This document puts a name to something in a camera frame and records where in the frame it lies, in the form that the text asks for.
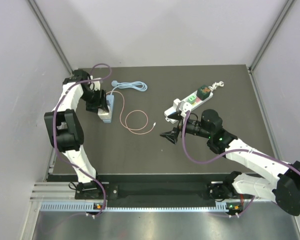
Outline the white charger block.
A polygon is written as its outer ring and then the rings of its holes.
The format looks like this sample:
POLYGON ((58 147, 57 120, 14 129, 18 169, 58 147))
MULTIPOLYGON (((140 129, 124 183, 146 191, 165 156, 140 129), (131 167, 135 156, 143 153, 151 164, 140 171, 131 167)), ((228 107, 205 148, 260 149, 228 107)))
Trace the white charger block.
POLYGON ((178 99, 178 98, 176 98, 176 99, 173 101, 173 108, 174 108, 174 109, 178 109, 180 103, 181 103, 181 100, 178 99))

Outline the small white plug adapter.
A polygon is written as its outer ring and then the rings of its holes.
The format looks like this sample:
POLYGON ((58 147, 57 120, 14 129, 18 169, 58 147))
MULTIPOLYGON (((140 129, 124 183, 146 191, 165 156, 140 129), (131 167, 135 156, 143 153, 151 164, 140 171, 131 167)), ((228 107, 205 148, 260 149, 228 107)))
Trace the small white plug adapter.
POLYGON ((106 110, 99 109, 97 112, 97 115, 104 122, 110 121, 112 119, 112 111, 111 110, 106 111, 106 110))

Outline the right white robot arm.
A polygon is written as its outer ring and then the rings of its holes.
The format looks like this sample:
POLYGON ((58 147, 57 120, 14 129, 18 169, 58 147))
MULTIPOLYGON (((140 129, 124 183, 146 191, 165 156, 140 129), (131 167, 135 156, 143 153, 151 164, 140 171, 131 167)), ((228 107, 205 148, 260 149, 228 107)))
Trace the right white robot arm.
POLYGON ((185 116, 180 113, 171 116, 179 121, 178 125, 161 133, 161 137, 173 144, 179 137, 184 140, 186 134, 206 138, 208 148, 216 154, 211 162, 224 157, 258 174, 255 177, 240 171, 231 172, 220 186, 221 199, 251 195, 277 204, 292 216, 300 215, 300 161, 281 161, 247 145, 223 128, 222 118, 213 109, 204 110, 198 119, 190 119, 190 112, 185 116))

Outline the dark green plug adapter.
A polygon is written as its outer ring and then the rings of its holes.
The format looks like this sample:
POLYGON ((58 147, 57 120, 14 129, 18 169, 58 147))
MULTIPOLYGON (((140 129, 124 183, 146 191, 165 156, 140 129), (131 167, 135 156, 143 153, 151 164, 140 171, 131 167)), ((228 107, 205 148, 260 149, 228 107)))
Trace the dark green plug adapter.
POLYGON ((197 89, 196 92, 196 96, 202 101, 207 99, 210 96, 210 94, 211 94, 211 89, 207 85, 202 85, 197 89))

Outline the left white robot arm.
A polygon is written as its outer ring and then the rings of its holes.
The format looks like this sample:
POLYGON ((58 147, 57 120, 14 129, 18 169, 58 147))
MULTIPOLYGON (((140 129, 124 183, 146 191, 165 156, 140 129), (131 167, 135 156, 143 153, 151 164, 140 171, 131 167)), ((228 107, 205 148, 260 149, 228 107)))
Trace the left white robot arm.
POLYGON ((44 122, 52 147, 61 153, 77 174, 78 183, 70 183, 77 200, 96 200, 104 197, 104 187, 98 173, 84 150, 84 131, 76 110, 79 101, 85 109, 95 113, 104 122, 112 120, 113 100, 101 89, 99 78, 82 70, 74 70, 62 83, 62 94, 56 107, 44 114, 44 122))

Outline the white multicolour power strip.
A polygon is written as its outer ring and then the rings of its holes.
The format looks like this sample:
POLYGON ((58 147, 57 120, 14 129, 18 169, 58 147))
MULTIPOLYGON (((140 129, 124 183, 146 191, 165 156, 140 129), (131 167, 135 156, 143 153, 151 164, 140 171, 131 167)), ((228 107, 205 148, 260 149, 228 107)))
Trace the white multicolour power strip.
POLYGON ((172 124, 186 117, 191 112, 213 97, 213 88, 203 85, 184 99, 176 98, 164 112, 165 120, 172 124))

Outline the light green plug adapter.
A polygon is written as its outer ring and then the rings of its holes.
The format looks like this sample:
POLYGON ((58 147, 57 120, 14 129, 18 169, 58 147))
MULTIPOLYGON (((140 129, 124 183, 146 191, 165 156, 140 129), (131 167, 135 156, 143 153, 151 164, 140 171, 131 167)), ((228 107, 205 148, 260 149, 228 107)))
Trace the light green plug adapter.
POLYGON ((189 96, 188 99, 187 99, 187 102, 192 104, 192 105, 195 104, 197 102, 197 96, 194 95, 194 94, 189 96))

